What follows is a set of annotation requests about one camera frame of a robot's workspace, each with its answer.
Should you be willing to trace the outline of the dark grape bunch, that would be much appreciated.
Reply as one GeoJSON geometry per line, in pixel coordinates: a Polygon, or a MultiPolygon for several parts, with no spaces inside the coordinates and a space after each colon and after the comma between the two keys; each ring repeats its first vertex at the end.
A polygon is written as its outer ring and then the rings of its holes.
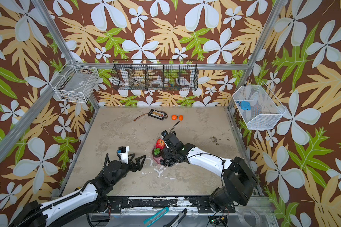
{"type": "Polygon", "coordinates": [[[173,165],[177,164],[178,161],[174,158],[170,158],[170,159],[162,159],[160,160],[161,165],[163,166],[169,166],[172,167],[173,165]]]}

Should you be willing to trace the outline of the red apple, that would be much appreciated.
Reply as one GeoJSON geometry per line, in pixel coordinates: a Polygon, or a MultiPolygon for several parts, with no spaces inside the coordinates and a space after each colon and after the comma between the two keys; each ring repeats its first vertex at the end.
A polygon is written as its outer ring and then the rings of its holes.
{"type": "Polygon", "coordinates": [[[156,142],[156,148],[159,148],[160,150],[165,148],[165,142],[163,139],[158,139],[156,142]]]}

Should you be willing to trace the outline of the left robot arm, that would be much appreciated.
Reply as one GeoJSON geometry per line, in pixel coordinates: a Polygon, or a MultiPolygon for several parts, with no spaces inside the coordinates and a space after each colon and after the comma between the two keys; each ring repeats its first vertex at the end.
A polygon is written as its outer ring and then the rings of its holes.
{"type": "Polygon", "coordinates": [[[107,154],[102,170],[81,189],[49,202],[26,204],[9,226],[60,227],[82,215],[104,211],[108,206],[107,194],[113,187],[130,171],[140,171],[144,166],[145,155],[136,158],[135,162],[135,154],[130,157],[128,163],[122,163],[111,161],[107,154]]]}

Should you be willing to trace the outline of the pink dotted plate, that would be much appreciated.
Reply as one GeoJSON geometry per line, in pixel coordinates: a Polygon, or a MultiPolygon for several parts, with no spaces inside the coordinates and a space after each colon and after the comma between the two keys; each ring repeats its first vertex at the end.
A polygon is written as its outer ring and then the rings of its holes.
{"type": "Polygon", "coordinates": [[[158,157],[158,158],[154,158],[154,157],[153,157],[153,159],[154,159],[154,161],[155,161],[158,165],[161,165],[160,160],[163,159],[163,157],[162,157],[162,152],[161,152],[161,156],[160,156],[160,157],[158,157]]]}

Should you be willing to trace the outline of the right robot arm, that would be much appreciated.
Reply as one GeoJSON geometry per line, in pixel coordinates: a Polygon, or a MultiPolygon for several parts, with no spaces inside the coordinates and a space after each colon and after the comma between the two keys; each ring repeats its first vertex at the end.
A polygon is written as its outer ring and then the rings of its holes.
{"type": "Polygon", "coordinates": [[[222,186],[215,189],[208,199],[209,207],[214,212],[226,209],[232,213],[235,212],[235,205],[248,204],[258,180],[242,158],[221,158],[193,144],[183,144],[174,131],[163,131],[161,139],[165,143],[161,151],[162,165],[173,166],[185,162],[202,167],[221,178],[222,186]]]}

